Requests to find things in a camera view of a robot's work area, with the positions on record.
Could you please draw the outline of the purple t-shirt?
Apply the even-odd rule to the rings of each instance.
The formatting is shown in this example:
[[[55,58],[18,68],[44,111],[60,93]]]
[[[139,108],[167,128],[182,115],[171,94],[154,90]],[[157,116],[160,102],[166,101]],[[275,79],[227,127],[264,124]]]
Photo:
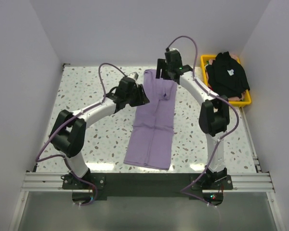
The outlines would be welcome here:
[[[138,106],[124,163],[169,170],[174,136],[177,83],[156,78],[156,70],[144,71],[143,87],[149,103]]]

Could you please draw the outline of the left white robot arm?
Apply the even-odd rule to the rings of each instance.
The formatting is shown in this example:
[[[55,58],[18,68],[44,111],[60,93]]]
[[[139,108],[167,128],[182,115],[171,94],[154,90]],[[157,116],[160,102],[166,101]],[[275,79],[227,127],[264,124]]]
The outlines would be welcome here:
[[[111,116],[126,105],[137,107],[149,103],[142,84],[137,83],[138,74],[133,72],[123,77],[117,87],[106,94],[103,102],[96,102],[81,110],[59,113],[51,131],[51,144],[67,158],[73,183],[80,189],[90,184],[90,170],[84,162],[81,150],[85,141],[85,132],[100,119]]]

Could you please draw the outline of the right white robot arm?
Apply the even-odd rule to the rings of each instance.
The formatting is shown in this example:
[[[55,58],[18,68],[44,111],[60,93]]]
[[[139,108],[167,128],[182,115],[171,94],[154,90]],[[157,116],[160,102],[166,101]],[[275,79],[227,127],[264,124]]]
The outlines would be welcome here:
[[[206,168],[212,172],[205,177],[205,184],[216,189],[222,183],[218,174],[225,168],[223,135],[230,123],[228,100],[212,92],[189,65],[183,65],[177,49],[167,48],[164,59],[158,59],[156,78],[172,80],[187,90],[200,105],[198,123],[206,135],[208,162]]]

